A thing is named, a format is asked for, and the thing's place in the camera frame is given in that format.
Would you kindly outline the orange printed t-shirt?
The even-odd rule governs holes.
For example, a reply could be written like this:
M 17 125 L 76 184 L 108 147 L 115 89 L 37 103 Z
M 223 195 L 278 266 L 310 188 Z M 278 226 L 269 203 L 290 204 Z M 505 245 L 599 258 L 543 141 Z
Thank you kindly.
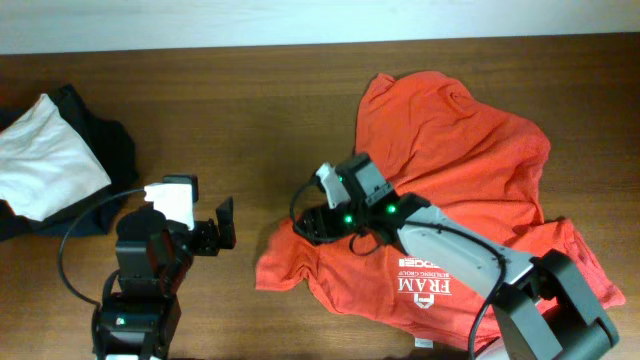
M 568 220 L 548 221 L 539 182 L 551 145 L 531 121 L 475 100 L 438 72 L 386 74 L 359 105 L 356 149 L 370 155 L 399 193 L 415 193 L 463 226 L 501 245 L 541 256 L 567 254 L 604 307 L 625 301 Z M 256 266 L 262 291 L 306 282 L 330 312 L 359 315 L 457 348 L 499 334 L 482 298 L 429 262 L 378 247 L 366 236 L 314 246 L 285 221 Z

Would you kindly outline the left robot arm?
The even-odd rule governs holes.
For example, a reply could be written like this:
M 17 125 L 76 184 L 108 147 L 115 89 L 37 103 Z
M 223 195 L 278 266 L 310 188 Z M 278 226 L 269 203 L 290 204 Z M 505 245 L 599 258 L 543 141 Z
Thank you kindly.
M 234 202 L 192 230 L 151 205 L 116 226 L 118 269 L 105 281 L 92 318 L 98 359 L 166 359 L 181 317 L 177 292 L 196 256 L 216 256 L 236 245 Z

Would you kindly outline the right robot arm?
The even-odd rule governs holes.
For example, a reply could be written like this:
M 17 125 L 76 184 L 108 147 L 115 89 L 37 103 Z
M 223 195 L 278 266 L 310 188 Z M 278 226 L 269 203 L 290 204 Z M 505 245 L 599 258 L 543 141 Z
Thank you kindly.
M 499 245 L 415 193 L 400 195 L 368 154 L 322 164 L 308 186 L 324 204 L 289 212 L 313 245 L 370 233 L 381 246 L 431 262 L 482 297 L 471 359 L 600 359 L 619 342 L 613 321 L 571 258 Z

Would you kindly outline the black garment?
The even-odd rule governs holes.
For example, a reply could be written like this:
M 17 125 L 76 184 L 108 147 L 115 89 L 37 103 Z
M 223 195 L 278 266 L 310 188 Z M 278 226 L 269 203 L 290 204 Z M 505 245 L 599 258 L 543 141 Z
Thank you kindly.
M 139 175 L 135 167 L 135 144 L 124 126 L 115 120 L 95 116 L 75 88 L 67 84 L 49 93 L 62 118 L 87 143 L 108 174 L 111 184 L 97 193 L 51 215 L 43 221 L 29 220 L 13 213 L 6 201 L 1 202 L 1 239 L 23 234 L 73 237 L 106 234 L 122 208 L 122 198 L 112 200 L 83 217 L 75 228 L 70 225 L 89 206 L 131 188 Z

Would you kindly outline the white folded garment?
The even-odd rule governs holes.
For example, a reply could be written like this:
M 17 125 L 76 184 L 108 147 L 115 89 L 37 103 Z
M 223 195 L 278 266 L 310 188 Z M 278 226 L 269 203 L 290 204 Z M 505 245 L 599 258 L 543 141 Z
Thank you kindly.
M 17 216 L 42 221 L 110 184 L 46 94 L 1 132 L 1 199 Z

